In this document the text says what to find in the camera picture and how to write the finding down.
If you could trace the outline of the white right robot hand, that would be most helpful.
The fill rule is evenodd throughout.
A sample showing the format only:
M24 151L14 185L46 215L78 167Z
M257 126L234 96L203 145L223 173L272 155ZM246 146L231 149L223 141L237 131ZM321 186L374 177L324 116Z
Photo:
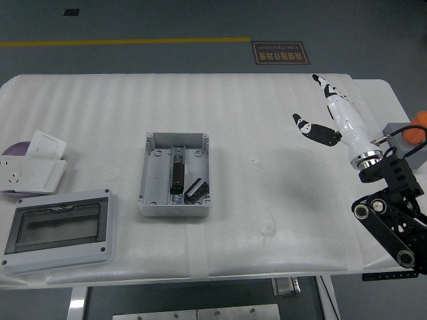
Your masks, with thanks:
M354 162L355 167L369 157L381 159L382 151L371 143L368 127L354 104L323 77L313 74L312 78L324 92L327 110L336 128L310 123L295 113L292 117L301 134L328 147L343 142L349 149L349 160Z

